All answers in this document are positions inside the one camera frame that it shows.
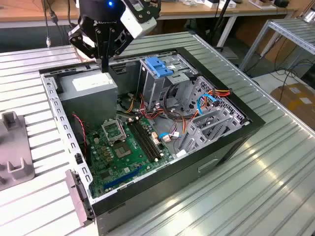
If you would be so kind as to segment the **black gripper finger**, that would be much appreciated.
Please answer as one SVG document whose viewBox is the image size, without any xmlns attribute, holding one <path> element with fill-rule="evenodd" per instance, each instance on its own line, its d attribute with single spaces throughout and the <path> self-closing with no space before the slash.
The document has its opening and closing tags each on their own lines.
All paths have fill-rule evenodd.
<svg viewBox="0 0 315 236">
<path fill-rule="evenodd" d="M 126 47 L 133 41 L 133 37 L 126 29 L 120 33 L 114 28 L 109 29 L 108 39 L 104 42 L 104 72 L 109 71 L 109 59 L 119 56 Z"/>
<path fill-rule="evenodd" d="M 82 29 L 79 25 L 77 25 L 73 30 L 68 33 L 70 43 L 82 52 L 85 56 L 90 59 L 94 59 L 98 64 L 102 73 L 105 72 L 105 51 L 103 43 L 99 40 L 99 36 L 95 30 L 92 31 L 92 35 L 96 37 L 96 42 L 94 42 L 94 46 L 86 43 L 84 41 L 84 36 L 82 34 Z"/>
</svg>

